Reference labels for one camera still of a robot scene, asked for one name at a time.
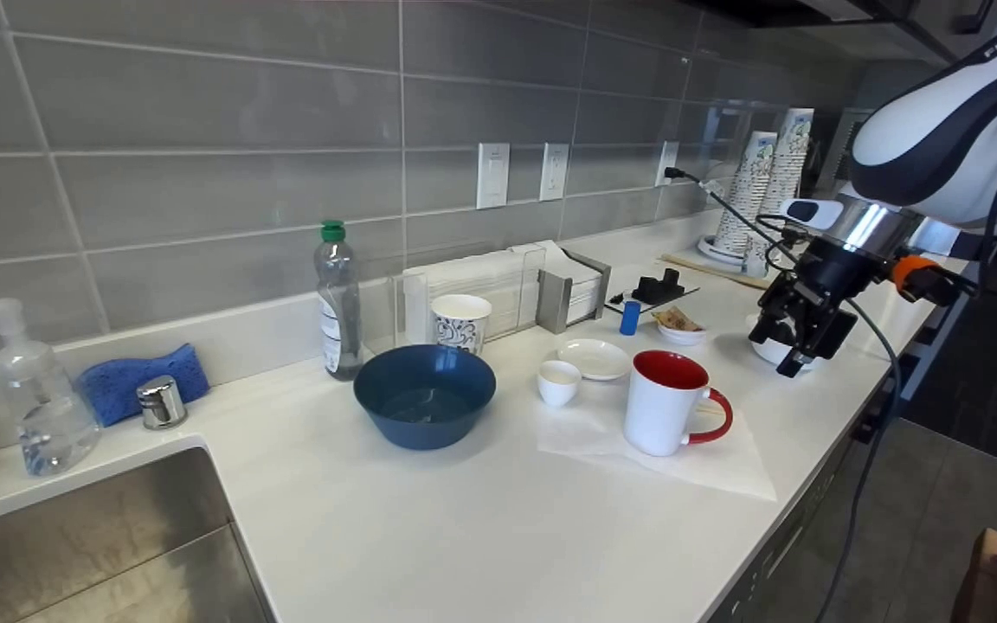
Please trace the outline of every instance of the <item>sink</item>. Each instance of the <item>sink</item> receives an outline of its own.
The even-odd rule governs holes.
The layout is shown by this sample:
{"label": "sink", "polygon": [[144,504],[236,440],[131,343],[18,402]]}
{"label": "sink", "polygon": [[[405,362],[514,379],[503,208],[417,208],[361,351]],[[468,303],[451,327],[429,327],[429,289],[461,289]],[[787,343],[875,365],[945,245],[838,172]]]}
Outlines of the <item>sink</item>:
{"label": "sink", "polygon": [[273,621],[203,449],[0,517],[0,621]]}

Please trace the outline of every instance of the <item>wall outlet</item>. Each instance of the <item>wall outlet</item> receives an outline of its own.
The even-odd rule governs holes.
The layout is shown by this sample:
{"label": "wall outlet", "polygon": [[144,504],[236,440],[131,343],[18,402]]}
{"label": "wall outlet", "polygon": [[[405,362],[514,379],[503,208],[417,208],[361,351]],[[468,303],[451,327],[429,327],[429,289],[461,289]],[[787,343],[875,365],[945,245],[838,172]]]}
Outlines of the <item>wall outlet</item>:
{"label": "wall outlet", "polygon": [[656,172],[654,172],[654,189],[665,189],[668,179],[665,179],[665,169],[668,168],[679,168],[679,141],[665,141],[660,146],[660,164],[656,164]]}
{"label": "wall outlet", "polygon": [[505,204],[508,189],[508,141],[477,141],[475,208]]}
{"label": "wall outlet", "polygon": [[540,148],[540,197],[564,197],[566,183],[566,146],[544,141]]}

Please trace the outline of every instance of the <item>sponge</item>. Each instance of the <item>sponge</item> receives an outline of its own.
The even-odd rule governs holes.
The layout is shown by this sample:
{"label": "sponge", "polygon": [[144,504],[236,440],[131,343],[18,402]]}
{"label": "sponge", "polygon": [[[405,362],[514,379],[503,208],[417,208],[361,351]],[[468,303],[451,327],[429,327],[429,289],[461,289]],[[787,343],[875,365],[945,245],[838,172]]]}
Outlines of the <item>sponge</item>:
{"label": "sponge", "polygon": [[212,391],[208,373],[197,365],[190,343],[157,362],[103,362],[80,373],[77,388],[90,402],[103,425],[140,412],[139,388],[152,379],[172,379],[184,402],[197,402]]}

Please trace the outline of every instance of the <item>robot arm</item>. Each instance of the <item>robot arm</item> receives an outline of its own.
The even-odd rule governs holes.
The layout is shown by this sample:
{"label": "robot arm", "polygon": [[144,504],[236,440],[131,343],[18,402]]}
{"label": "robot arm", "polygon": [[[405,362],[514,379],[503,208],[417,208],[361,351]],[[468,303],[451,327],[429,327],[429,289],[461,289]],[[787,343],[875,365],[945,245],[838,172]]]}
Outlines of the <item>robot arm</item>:
{"label": "robot arm", "polygon": [[919,217],[980,232],[997,194],[997,40],[954,71],[878,107],[852,146],[852,190],[838,217],[812,232],[796,266],[762,295],[754,343],[789,343],[778,373],[791,379],[812,357],[834,357],[855,316],[841,306],[871,281],[896,281],[900,295],[949,303],[949,275],[911,262]]}

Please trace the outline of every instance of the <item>gray tile wall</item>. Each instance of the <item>gray tile wall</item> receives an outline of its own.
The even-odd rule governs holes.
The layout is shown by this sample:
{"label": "gray tile wall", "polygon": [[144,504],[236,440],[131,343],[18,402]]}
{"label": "gray tile wall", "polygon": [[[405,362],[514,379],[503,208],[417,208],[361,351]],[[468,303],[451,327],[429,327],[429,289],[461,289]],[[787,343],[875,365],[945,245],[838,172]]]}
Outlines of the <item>gray tile wall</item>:
{"label": "gray tile wall", "polygon": [[[62,343],[307,291],[323,217],[362,277],[647,226],[692,197],[660,141],[705,168],[709,111],[855,78],[680,0],[0,0],[0,295]],[[475,141],[511,146],[505,208],[469,208]]]}

